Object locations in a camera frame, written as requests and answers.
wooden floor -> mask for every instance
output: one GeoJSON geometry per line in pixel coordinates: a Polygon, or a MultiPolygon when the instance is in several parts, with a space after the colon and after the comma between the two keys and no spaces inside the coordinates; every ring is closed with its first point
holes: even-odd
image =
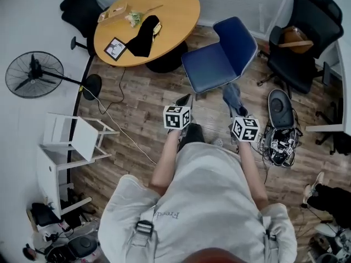
{"type": "MultiPolygon", "coordinates": [[[[218,37],[211,28],[199,26],[186,41],[189,49],[193,50],[217,42],[218,37]]],[[[260,48],[267,47],[265,43],[259,43],[260,48]]],[[[99,99],[105,106],[111,101],[119,101],[121,93],[118,83],[123,68],[112,67],[96,57],[90,73],[97,73],[103,79],[99,99]]],[[[240,86],[245,106],[249,113],[259,119],[262,128],[268,121],[267,96],[278,86],[269,82],[258,87],[256,82],[269,73],[266,60],[256,58],[244,76],[236,81],[240,86]]],[[[180,67],[168,74],[156,74],[144,65],[129,67],[125,71],[121,87],[126,98],[123,103],[112,105],[109,113],[121,128],[154,161],[157,161],[167,133],[163,128],[163,107],[174,99],[193,92],[184,70],[180,67]]],[[[328,88],[325,88],[320,80],[314,81],[308,95],[293,92],[292,105],[297,111],[302,129],[304,130],[306,125],[324,124],[320,118],[315,117],[316,110],[330,110],[330,102],[340,96],[342,86],[338,81],[334,81],[332,87],[328,88]]],[[[99,113],[96,101],[82,99],[78,114],[101,118],[110,126],[116,127],[106,114],[102,116],[99,113]]],[[[224,147],[236,149],[230,144],[228,129],[230,118],[220,89],[209,92],[206,99],[194,102],[193,114],[196,121],[202,125],[207,142],[220,137],[224,140],[224,147]]],[[[299,207],[305,185],[313,182],[321,170],[325,172],[325,183],[332,187],[349,189],[351,182],[350,157],[338,153],[329,156],[331,140],[322,146],[316,146],[315,140],[321,138],[322,134],[306,131],[303,133],[302,145],[296,151],[293,167],[286,169],[269,165],[266,183],[270,201],[283,203],[288,208],[298,238],[297,262],[306,261],[308,242],[314,234],[313,227],[320,221],[310,211],[299,207]]],[[[104,147],[112,153],[110,158],[72,171],[76,191],[93,198],[91,205],[97,210],[98,215],[102,214],[122,175],[133,174],[147,184],[154,168],[154,165],[123,134],[105,139],[104,147]]],[[[264,179],[266,172],[262,159],[257,153],[255,158],[260,175],[264,179]]],[[[323,219],[330,218],[326,213],[315,212],[323,219]]]]}

black office chair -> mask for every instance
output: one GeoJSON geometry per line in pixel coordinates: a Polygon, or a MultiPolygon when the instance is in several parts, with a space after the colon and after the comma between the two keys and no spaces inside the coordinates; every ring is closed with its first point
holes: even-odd
{"type": "Polygon", "coordinates": [[[287,86],[289,97],[290,87],[298,92],[308,94],[311,90],[314,78],[326,75],[318,72],[315,67],[315,58],[343,34],[341,26],[342,12],[333,0],[294,0],[293,11],[286,27],[275,26],[269,36],[270,54],[260,51],[258,56],[268,57],[268,66],[273,71],[271,75],[262,81],[257,82],[258,86],[269,81],[275,76],[282,79],[287,86]],[[313,46],[304,54],[294,53],[289,48],[279,48],[282,43],[282,30],[295,26],[299,28],[313,46]]]}
{"type": "Polygon", "coordinates": [[[97,0],[64,0],[60,9],[63,11],[62,19],[77,28],[87,39],[87,45],[83,45],[73,37],[71,49],[78,46],[88,50],[90,56],[95,55],[94,34],[99,16],[103,12],[97,0]]]}
{"type": "MultiPolygon", "coordinates": [[[[338,107],[335,102],[331,103],[331,107],[333,107],[333,120],[330,120],[327,115],[320,111],[316,112],[316,116],[321,116],[329,125],[342,124],[343,99],[339,99],[338,107]]],[[[327,132],[322,140],[316,140],[316,144],[322,145],[330,136],[333,136],[333,150],[330,151],[330,155],[333,155],[335,151],[338,151],[338,153],[344,154],[345,156],[351,153],[351,136],[342,131],[327,132]]]]}

black fan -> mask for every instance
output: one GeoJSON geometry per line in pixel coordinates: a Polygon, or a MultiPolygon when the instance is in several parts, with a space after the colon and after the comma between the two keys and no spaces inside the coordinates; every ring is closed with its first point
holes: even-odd
{"type": "MultiPolygon", "coordinates": [[[[82,85],[92,92],[97,98],[101,90],[101,78],[92,74],[83,82],[64,76],[62,63],[52,54],[45,52],[28,52],[20,55],[6,71],[6,85],[9,90],[21,98],[39,98],[51,93],[62,80],[82,85]]],[[[90,92],[83,90],[83,95],[88,100],[95,97],[90,92]]]]}

office chair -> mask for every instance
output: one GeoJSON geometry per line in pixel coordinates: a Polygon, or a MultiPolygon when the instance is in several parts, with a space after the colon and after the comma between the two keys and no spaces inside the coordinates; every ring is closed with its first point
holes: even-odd
{"type": "Polygon", "coordinates": [[[71,40],[71,49],[76,46],[88,50],[90,56],[96,54],[94,49],[94,34],[98,19],[103,12],[97,0],[64,0],[60,9],[63,11],[62,19],[77,28],[82,36],[87,39],[87,45],[71,40]]]}
{"type": "MultiPolygon", "coordinates": [[[[339,99],[338,107],[336,106],[335,102],[332,102],[330,106],[333,107],[333,120],[330,120],[327,115],[320,111],[316,112],[316,116],[321,116],[329,125],[342,124],[343,99],[339,99]]],[[[342,131],[327,132],[322,140],[316,140],[316,144],[322,145],[330,136],[333,136],[333,150],[330,151],[330,155],[334,155],[336,151],[338,151],[340,154],[344,154],[345,156],[351,153],[351,136],[342,131]]]]}
{"type": "Polygon", "coordinates": [[[257,43],[237,17],[217,22],[218,43],[182,55],[185,73],[196,93],[238,79],[256,55],[257,43]]]}
{"type": "Polygon", "coordinates": [[[342,12],[333,0],[294,0],[293,11],[286,27],[275,26],[269,36],[270,54],[260,51],[258,56],[268,57],[271,75],[257,82],[258,86],[278,76],[287,86],[291,98],[290,87],[298,92],[308,94],[314,78],[322,76],[315,67],[315,58],[334,41],[343,36],[341,26],[342,12]],[[299,28],[313,46],[304,54],[294,53],[289,48],[279,48],[284,38],[282,30],[295,26],[299,28]]]}

blue office chair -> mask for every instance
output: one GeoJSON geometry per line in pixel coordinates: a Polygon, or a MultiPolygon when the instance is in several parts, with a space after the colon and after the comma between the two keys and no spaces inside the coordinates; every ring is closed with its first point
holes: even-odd
{"type": "Polygon", "coordinates": [[[185,73],[196,94],[238,79],[256,56],[257,43],[237,17],[213,25],[219,42],[185,53],[185,73]]]}

